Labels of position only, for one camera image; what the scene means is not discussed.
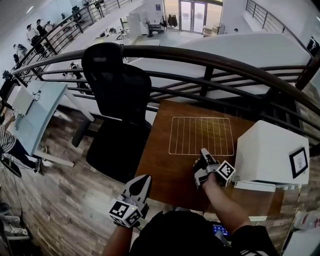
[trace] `table leg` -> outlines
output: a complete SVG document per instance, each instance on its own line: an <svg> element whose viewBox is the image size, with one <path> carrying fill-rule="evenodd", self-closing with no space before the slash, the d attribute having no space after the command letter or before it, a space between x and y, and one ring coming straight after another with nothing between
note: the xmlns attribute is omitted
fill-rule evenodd
<svg viewBox="0 0 320 256"><path fill-rule="evenodd" d="M39 150L36 150L34 152L34 155L38 156L38 157L41 157L43 159L46 159L46 160L49 160L49 161L52 161L52 162L55 162L55 163L58 163L58 164L62 164L62 165L65 165L65 166L69 166L69 167L74 167L75 166L75 163L74 162L70 162L70 161L67 161L67 160L64 160L64 159L61 159L59 157L55 157L51 154L47 154L47 153L43 153Z"/></svg>
<svg viewBox="0 0 320 256"><path fill-rule="evenodd" d="M79 101L76 99L76 97L68 91L68 89L65 91L65 95L68 97L68 99L77 106L77 108L88 118L91 122L95 120L95 118L79 103Z"/></svg>

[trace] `ceiling light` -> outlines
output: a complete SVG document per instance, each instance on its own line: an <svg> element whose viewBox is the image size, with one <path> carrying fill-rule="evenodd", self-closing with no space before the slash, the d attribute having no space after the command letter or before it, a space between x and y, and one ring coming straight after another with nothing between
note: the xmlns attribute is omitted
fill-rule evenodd
<svg viewBox="0 0 320 256"><path fill-rule="evenodd" d="M30 9L26 12L26 14L28 14L32 10L33 7L34 6L31 6Z"/></svg>

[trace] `wire rack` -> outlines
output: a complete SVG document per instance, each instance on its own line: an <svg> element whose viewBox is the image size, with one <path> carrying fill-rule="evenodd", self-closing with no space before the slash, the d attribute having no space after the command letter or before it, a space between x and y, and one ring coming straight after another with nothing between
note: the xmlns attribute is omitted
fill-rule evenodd
<svg viewBox="0 0 320 256"><path fill-rule="evenodd" d="M206 148L212 156L233 156L230 120L218 117L173 117L169 154L198 156Z"/></svg>

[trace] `door frame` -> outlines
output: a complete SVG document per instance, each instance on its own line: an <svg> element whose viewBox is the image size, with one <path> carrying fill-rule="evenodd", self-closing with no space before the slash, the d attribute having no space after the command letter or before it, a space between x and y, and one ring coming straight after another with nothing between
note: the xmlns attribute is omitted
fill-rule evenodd
<svg viewBox="0 0 320 256"><path fill-rule="evenodd" d="M181 2L189 2L190 3L190 30L182 29ZM178 1L179 30L180 31L184 31L184 32L197 33L197 34L201 34L202 35L203 31L202 32L196 32L195 31L195 3L204 5L203 25L202 26L206 25L206 22L207 22L207 10L208 10L208 4L206 2L192 1L192 0L179 0Z"/></svg>

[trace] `double door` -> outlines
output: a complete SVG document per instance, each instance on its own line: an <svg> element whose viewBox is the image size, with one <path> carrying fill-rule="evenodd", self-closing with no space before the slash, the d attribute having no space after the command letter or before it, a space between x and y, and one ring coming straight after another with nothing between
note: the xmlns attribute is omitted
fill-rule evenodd
<svg viewBox="0 0 320 256"><path fill-rule="evenodd" d="M203 32L207 19L207 5L195 1L179 1L181 30L193 33Z"/></svg>

